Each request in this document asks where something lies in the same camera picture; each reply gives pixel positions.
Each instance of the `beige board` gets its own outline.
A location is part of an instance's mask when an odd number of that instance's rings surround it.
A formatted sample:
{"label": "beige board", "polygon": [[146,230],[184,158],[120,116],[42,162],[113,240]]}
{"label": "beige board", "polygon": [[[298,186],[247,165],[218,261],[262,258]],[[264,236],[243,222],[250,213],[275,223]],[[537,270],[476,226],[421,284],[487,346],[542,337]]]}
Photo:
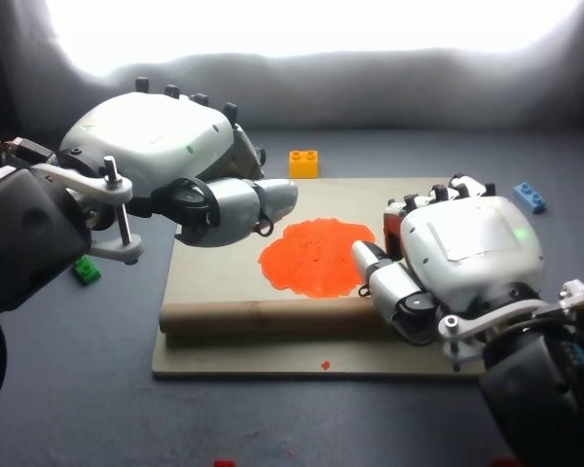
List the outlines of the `beige board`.
{"label": "beige board", "polygon": [[[276,290],[258,264],[261,252],[282,237],[285,227],[317,218],[364,224],[383,246],[383,210],[387,200],[426,194],[444,178],[297,180],[295,210],[273,234],[251,237],[222,248],[199,249],[175,241],[164,304],[249,302],[299,299]],[[356,296],[354,289],[350,295]],[[329,362],[324,370],[324,362]],[[393,334],[347,336],[168,337],[158,331],[152,365],[157,376],[192,374],[408,374],[453,375],[437,342],[412,347]],[[468,365],[461,374],[479,374]]]}

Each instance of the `orange lego brick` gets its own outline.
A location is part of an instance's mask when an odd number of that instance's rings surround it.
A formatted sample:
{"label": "orange lego brick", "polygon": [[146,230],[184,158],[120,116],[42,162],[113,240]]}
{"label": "orange lego brick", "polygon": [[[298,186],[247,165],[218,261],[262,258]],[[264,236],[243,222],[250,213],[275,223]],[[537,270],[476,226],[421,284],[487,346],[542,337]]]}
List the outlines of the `orange lego brick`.
{"label": "orange lego brick", "polygon": [[318,178],[317,151],[290,151],[290,178]]}

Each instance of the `white light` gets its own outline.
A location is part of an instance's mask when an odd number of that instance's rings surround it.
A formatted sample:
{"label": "white light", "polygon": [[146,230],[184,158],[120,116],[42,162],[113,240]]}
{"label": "white light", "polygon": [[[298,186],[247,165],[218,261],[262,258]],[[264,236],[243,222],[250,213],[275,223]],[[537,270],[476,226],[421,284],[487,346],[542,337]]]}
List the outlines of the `white light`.
{"label": "white light", "polygon": [[105,75],[195,54],[286,57],[531,45],[583,0],[46,0],[73,63]]}

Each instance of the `orange dough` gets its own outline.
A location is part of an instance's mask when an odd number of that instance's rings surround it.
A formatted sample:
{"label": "orange dough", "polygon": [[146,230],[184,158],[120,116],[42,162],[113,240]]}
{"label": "orange dough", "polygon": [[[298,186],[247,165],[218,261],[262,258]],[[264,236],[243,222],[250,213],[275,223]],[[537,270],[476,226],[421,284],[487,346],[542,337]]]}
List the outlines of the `orange dough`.
{"label": "orange dough", "polygon": [[337,298],[362,283],[352,260],[355,240],[375,241],[366,226],[337,219],[305,221],[286,227],[259,263],[275,289],[290,288],[313,299]]}

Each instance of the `gray table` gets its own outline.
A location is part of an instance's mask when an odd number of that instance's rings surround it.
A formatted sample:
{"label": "gray table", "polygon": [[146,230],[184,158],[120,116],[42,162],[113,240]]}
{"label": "gray table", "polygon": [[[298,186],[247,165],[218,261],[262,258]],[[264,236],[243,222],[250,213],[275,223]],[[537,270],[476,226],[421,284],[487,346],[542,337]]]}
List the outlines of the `gray table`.
{"label": "gray table", "polygon": [[[451,176],[531,182],[547,259],[546,299],[584,280],[584,130],[500,133],[252,133],[270,177],[293,148],[320,151],[322,177]],[[382,215],[383,206],[368,206]],[[508,455],[475,384],[409,379],[156,381],[151,356],[174,226],[131,219],[136,267],[95,260],[100,281],[65,273],[1,321],[10,363],[0,395],[0,466],[484,467]]]}

